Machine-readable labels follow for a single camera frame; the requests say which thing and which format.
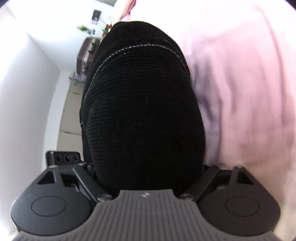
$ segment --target triangular cutout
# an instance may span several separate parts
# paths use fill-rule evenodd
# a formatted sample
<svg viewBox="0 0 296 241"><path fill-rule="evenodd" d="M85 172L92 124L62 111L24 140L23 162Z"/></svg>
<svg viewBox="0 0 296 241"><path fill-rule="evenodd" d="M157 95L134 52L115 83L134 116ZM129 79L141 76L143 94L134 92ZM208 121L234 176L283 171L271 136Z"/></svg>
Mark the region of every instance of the triangular cutout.
<svg viewBox="0 0 296 241"><path fill-rule="evenodd" d="M38 184L40 185L51 183L55 183L53 171L49 171L48 173L46 173L46 175L38 182Z"/></svg>
<svg viewBox="0 0 296 241"><path fill-rule="evenodd" d="M247 177L247 175L244 172L239 172L237 183L240 184L247 184L247 185L253 185L254 183Z"/></svg>

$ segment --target beige floor tile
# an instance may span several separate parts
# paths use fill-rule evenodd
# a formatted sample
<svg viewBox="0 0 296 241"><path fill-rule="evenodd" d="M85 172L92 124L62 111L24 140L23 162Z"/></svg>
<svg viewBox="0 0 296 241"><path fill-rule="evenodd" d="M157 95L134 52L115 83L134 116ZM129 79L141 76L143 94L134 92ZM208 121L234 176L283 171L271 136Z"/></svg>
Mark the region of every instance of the beige floor tile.
<svg viewBox="0 0 296 241"><path fill-rule="evenodd" d="M85 84L83 84L83 83L79 83L79 84L77 84L75 86L71 85L70 86L70 92L74 92L74 93L78 93L78 94L82 95L83 90L84 90L84 86L85 86Z"/></svg>
<svg viewBox="0 0 296 241"><path fill-rule="evenodd" d="M83 160L82 138L80 135L60 131L58 151L77 151Z"/></svg>
<svg viewBox="0 0 296 241"><path fill-rule="evenodd" d="M64 111L62 124L61 124L61 131L81 135L79 113Z"/></svg>
<svg viewBox="0 0 296 241"><path fill-rule="evenodd" d="M65 104L65 111L79 113L82 95L69 92Z"/></svg>

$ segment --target black fabric object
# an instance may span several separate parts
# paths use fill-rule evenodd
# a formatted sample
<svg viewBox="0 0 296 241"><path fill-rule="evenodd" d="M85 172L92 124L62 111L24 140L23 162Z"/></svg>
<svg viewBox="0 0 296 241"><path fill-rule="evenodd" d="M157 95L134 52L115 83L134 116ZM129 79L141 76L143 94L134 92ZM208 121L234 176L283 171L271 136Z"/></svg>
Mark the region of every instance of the black fabric object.
<svg viewBox="0 0 296 241"><path fill-rule="evenodd" d="M111 195L173 189L202 175L205 133L178 45L144 22L120 22L102 41L84 89L83 155Z"/></svg>

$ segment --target pink fabric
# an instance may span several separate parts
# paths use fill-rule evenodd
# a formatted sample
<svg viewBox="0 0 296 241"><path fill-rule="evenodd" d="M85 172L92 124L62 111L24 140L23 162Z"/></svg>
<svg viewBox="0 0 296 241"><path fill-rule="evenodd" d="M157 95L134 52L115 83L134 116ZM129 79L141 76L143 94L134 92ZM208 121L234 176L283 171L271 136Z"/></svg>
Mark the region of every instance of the pink fabric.
<svg viewBox="0 0 296 241"><path fill-rule="evenodd" d="M296 206L296 11L284 0L137 0L128 16L180 46L206 132L208 164L245 166Z"/></svg>

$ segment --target brown suitcase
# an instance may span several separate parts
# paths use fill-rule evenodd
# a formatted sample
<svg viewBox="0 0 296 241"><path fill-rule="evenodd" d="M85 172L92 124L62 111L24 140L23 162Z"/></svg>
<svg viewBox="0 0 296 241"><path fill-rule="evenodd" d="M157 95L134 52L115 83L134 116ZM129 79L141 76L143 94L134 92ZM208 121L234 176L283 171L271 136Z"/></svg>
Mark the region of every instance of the brown suitcase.
<svg viewBox="0 0 296 241"><path fill-rule="evenodd" d="M88 37L84 40L77 55L77 74L87 75L96 53L99 50L100 38Z"/></svg>

